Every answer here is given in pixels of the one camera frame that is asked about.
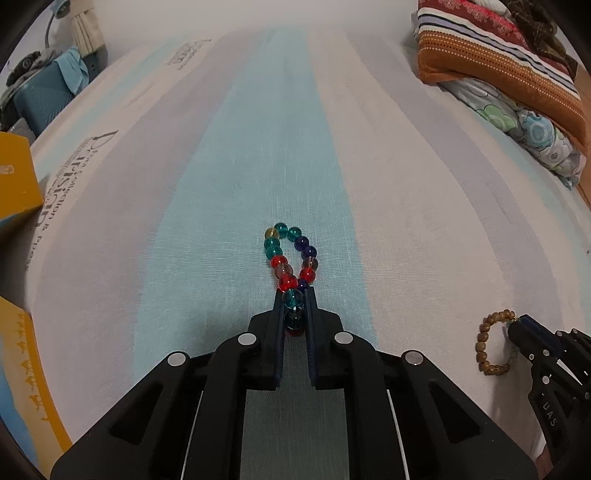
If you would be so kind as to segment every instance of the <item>bead bracelet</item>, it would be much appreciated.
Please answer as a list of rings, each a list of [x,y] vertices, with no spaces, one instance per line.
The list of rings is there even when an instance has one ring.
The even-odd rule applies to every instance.
[[[515,320],[515,312],[512,312],[508,309],[503,310],[502,312],[495,312],[490,314],[488,317],[482,320],[482,324],[479,327],[480,333],[476,337],[476,361],[478,362],[478,367],[482,373],[485,375],[504,375],[511,369],[511,364],[509,362],[505,363],[504,365],[492,365],[487,360],[487,354],[485,352],[486,349],[486,341],[488,340],[488,332],[496,323],[502,322],[512,322]]]
[[[295,249],[301,252],[303,262],[300,278],[295,277],[293,268],[291,268],[286,257],[283,256],[279,239],[285,237],[294,242]],[[318,269],[317,251],[310,245],[308,238],[302,236],[299,227],[293,226],[288,229],[287,225],[282,222],[276,223],[274,227],[265,231],[264,248],[271,268],[278,278],[277,286],[283,292],[281,300],[287,312],[287,330],[294,336],[301,335],[306,322],[301,305],[304,303],[305,289],[312,285],[316,279],[316,269]]]

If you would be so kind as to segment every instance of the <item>bed sheet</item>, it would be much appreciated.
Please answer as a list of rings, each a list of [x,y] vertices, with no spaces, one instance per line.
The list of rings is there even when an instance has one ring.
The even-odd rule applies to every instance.
[[[31,312],[60,445],[169,352],[212,351],[271,308],[263,232],[283,221],[318,249],[320,307],[382,351],[423,351],[535,453],[527,362],[485,377],[475,336],[504,308],[589,330],[589,210],[411,57],[342,30],[175,39],[121,58],[48,127],[46,202],[0,293]],[[508,354],[500,330],[487,351]],[[242,477],[347,478],[341,393],[309,386],[304,339],[285,355],[281,388],[248,393]],[[44,405],[11,401],[47,473]]]

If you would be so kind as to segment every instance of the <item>cardboard box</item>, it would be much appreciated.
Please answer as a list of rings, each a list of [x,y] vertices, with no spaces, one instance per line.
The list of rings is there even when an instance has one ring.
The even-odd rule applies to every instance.
[[[0,243],[42,204],[28,140],[0,132]]]

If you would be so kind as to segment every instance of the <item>yellow bead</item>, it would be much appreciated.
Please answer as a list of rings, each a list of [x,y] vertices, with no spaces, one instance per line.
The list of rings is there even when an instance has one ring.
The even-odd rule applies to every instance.
[[[265,232],[265,238],[269,238],[270,236],[273,238],[279,238],[279,232],[275,230],[273,227],[268,228]]]

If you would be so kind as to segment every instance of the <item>wall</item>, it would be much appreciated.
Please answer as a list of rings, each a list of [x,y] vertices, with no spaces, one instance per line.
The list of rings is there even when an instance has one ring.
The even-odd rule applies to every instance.
[[[343,25],[404,41],[417,0],[94,0],[100,28],[116,60],[141,43],[172,35],[210,36],[267,25]]]

